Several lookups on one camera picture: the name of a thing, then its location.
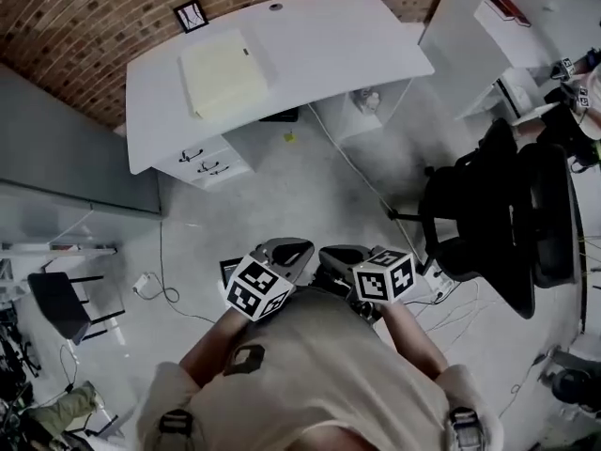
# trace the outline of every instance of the brick wall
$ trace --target brick wall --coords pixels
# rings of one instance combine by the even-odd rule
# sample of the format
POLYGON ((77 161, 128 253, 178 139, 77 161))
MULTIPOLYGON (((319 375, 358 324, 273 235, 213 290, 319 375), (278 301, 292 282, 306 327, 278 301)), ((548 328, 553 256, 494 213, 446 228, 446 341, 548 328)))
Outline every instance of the brick wall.
MULTIPOLYGON (((0 57, 25 78, 113 128, 125 120, 126 65, 180 32, 188 0, 0 0, 0 57)), ((209 19, 265 0, 200 0, 209 19)), ((383 0, 423 21, 439 0, 383 0)))

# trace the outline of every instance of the electrical outlet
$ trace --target electrical outlet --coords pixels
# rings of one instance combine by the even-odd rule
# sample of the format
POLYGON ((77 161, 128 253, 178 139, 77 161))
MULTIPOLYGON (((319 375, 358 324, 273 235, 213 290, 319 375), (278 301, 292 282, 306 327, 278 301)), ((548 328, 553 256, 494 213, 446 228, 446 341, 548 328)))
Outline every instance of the electrical outlet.
POLYGON ((148 272, 144 272, 140 277, 138 277, 138 280, 135 281, 135 284, 132 286, 131 290, 138 294, 144 288, 144 286, 148 284, 149 280, 150 274, 148 272))

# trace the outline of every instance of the picture frame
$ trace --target picture frame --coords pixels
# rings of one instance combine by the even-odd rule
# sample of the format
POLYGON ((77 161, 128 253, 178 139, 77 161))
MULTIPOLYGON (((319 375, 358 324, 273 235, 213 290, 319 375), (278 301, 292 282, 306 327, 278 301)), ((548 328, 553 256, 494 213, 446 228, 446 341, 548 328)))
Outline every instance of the picture frame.
POLYGON ((173 9, 177 21, 187 34, 208 25, 208 18, 198 0, 191 0, 173 9))

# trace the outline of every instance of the white desk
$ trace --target white desk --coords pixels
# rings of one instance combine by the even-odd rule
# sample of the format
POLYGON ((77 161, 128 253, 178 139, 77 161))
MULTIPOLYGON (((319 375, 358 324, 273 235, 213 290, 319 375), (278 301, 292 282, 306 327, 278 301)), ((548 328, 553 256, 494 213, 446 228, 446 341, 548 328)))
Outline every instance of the white desk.
POLYGON ((249 169, 221 134, 308 102, 433 71, 407 27, 380 0, 277 0, 283 6, 277 11, 270 10, 272 3, 217 18, 128 65, 127 137, 133 174, 154 166, 207 188, 207 179, 195 179, 198 169, 181 170, 198 164, 192 159, 181 165, 182 151, 190 156, 203 148, 202 157, 221 152, 215 161, 232 161, 238 166, 233 174, 241 173, 249 169), (190 110, 179 58, 185 48, 233 28, 242 33, 266 76, 269 95, 224 119, 200 119, 190 110))

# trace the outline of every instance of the drawer handle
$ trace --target drawer handle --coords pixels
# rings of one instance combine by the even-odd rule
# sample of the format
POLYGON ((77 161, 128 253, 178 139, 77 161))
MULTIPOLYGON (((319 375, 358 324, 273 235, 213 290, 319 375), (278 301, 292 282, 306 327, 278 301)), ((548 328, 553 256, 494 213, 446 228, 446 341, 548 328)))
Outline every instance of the drawer handle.
POLYGON ((216 170, 215 172, 211 172, 209 175, 210 176, 219 176, 222 172, 225 172, 228 168, 229 168, 229 165, 227 167, 224 167, 221 170, 216 170))
POLYGON ((209 170, 212 170, 212 169, 214 169, 215 167, 217 167, 217 165, 219 165, 219 162, 216 162, 216 163, 215 163, 215 165, 213 165, 212 167, 209 167, 209 168, 207 168, 207 167, 205 166, 205 163, 204 163, 204 162, 202 162, 202 163, 200 164, 200 168, 199 168, 198 170, 196 170, 196 172, 198 172, 199 174, 202 174, 203 172, 208 172, 209 170))
POLYGON ((198 153, 196 155, 192 155, 192 156, 187 156, 186 155, 186 151, 182 150, 181 152, 181 159, 179 159, 180 162, 189 162, 192 159, 195 159, 196 157, 198 157, 200 154, 202 154, 204 152, 204 150, 201 148, 200 150, 198 150, 198 153))

